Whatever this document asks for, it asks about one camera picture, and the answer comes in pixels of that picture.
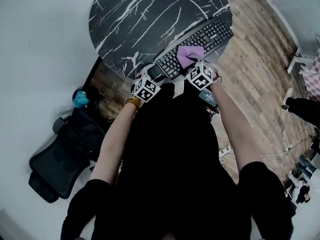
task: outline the black office chair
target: black office chair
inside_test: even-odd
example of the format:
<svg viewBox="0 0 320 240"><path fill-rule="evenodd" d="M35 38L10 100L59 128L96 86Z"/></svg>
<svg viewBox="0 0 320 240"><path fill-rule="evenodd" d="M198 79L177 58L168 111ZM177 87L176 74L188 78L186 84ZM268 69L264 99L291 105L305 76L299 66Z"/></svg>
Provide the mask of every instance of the black office chair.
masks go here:
<svg viewBox="0 0 320 240"><path fill-rule="evenodd" d="M54 142L29 161L29 185L48 203L67 199L90 160L98 160L109 126L87 108L75 108L66 119L59 117L52 126Z"/></svg>

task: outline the marble tabletop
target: marble tabletop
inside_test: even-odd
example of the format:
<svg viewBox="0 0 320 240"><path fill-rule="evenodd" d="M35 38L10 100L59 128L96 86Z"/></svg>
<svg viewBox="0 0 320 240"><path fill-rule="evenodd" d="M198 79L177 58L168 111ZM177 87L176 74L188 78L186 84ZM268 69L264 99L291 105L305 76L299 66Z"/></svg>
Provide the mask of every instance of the marble tabletop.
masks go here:
<svg viewBox="0 0 320 240"><path fill-rule="evenodd" d="M135 79L188 30L227 11L227 0L94 0L90 37L108 67Z"/></svg>

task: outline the bracelet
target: bracelet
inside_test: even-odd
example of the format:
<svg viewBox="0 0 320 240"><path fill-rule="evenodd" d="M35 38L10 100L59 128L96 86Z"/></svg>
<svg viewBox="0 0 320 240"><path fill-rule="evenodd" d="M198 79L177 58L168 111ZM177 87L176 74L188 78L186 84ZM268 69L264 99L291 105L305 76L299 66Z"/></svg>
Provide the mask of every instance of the bracelet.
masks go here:
<svg viewBox="0 0 320 240"><path fill-rule="evenodd" d="M141 100L139 98L137 98L136 96L133 96L132 98L126 98L124 101L124 105L126 105L127 103L134 104L136 106L136 110L140 109Z"/></svg>
<svg viewBox="0 0 320 240"><path fill-rule="evenodd" d="M212 79L212 83L216 83L216 82L222 82L222 77L218 74L218 72L215 72L216 76L214 79Z"/></svg>

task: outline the black keyboard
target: black keyboard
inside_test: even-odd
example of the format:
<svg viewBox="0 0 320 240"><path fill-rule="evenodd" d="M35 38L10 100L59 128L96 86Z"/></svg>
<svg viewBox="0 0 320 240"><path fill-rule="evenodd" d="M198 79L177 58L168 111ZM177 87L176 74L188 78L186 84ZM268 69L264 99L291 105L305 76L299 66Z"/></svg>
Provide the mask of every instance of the black keyboard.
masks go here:
<svg viewBox="0 0 320 240"><path fill-rule="evenodd" d="M179 76L183 70L177 59L178 46L202 46L204 57L207 57L225 44L233 35L228 23L218 17L212 18L184 34L156 57L154 62L172 80Z"/></svg>

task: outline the pink cloth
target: pink cloth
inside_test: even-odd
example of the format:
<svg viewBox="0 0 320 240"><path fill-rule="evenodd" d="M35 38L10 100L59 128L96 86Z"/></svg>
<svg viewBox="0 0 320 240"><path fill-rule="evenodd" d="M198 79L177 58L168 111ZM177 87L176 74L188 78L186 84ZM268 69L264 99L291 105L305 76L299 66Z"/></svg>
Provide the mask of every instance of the pink cloth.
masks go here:
<svg viewBox="0 0 320 240"><path fill-rule="evenodd" d="M205 57L204 48L202 46L179 46L178 47L178 52L176 54L176 57L183 69L195 63L191 59L187 58L191 55L198 55L204 58Z"/></svg>

